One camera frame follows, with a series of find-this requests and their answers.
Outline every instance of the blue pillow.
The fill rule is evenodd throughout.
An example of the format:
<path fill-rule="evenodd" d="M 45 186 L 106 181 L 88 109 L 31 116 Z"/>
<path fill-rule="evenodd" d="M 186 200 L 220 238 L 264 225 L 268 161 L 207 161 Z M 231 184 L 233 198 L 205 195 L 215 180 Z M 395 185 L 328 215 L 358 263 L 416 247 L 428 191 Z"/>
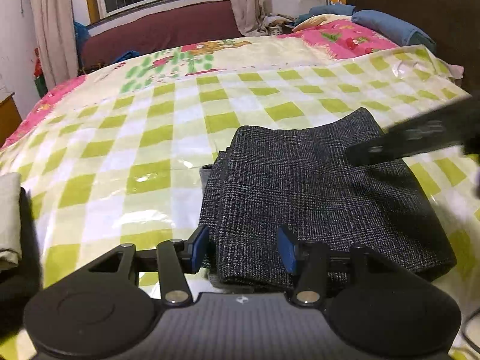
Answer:
<path fill-rule="evenodd" d="M 318 7 L 313 7 L 310 11 L 304 15 L 300 15 L 297 20 L 295 20 L 295 25 L 303 23 L 311 17 L 323 15 L 325 13 L 332 13 L 334 15 L 344 15 L 352 16 L 353 10 L 355 7 L 353 5 L 344 5 L 344 4 L 331 4 L 331 5 L 320 5 Z"/>
<path fill-rule="evenodd" d="M 352 22 L 381 33 L 399 46 L 423 44 L 434 54 L 437 50 L 437 44 L 420 28 L 383 12 L 359 11 L 352 15 Z"/>

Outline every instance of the white logo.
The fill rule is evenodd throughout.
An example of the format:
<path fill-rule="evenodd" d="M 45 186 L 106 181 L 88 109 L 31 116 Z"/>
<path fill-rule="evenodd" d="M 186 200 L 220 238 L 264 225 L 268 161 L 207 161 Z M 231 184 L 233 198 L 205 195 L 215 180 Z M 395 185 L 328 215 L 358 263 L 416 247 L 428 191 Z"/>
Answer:
<path fill-rule="evenodd" d="M 239 297 L 236 298 L 235 300 L 236 300 L 237 302 L 241 303 L 241 304 L 244 304 L 245 302 L 248 302 L 248 301 L 249 301 L 249 299 L 248 299 L 246 296 L 244 296 L 244 295 L 239 296 Z"/>

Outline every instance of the maroon fabric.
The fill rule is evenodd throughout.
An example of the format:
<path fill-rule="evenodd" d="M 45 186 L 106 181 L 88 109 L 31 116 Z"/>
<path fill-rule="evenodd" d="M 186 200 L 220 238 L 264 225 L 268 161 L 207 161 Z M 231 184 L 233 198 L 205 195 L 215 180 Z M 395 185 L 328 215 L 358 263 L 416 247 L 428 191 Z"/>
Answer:
<path fill-rule="evenodd" d="M 242 37 L 230 1 L 188 5 L 153 13 L 92 36 L 83 46 L 85 67 L 112 63 L 127 51 L 141 55 L 219 39 Z"/>

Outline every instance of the checkered tablecloth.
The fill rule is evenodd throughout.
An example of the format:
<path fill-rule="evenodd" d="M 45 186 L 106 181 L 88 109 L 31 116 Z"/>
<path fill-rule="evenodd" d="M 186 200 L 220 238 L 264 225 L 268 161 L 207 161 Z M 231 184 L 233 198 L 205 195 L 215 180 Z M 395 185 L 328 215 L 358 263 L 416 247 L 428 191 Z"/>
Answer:
<path fill-rule="evenodd" d="M 79 110 L 54 110 L 0 152 L 0 174 L 22 174 L 49 286 L 119 243 L 147 249 L 187 238 L 202 202 L 199 167 L 212 163 L 241 125 L 314 127 L 366 107 L 384 128 L 463 94 L 423 46 L 328 67 L 187 76 L 107 99 L 84 98 Z M 476 164 L 458 148 L 406 163 L 457 255 L 457 267 L 439 286 L 466 310 L 480 291 Z M 146 274 L 140 284 L 151 290 L 156 281 Z M 196 282 L 208 287 L 202 278 Z M 27 358 L 31 350 L 25 332 L 0 346 L 7 360 Z"/>

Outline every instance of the folded beige cloth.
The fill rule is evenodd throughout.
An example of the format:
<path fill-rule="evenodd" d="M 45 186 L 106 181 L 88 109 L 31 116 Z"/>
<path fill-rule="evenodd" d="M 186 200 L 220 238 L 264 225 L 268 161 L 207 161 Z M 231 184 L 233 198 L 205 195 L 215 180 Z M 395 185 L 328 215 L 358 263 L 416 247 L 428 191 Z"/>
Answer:
<path fill-rule="evenodd" d="M 0 176 L 0 271 L 16 267 L 22 258 L 19 199 L 20 174 Z"/>

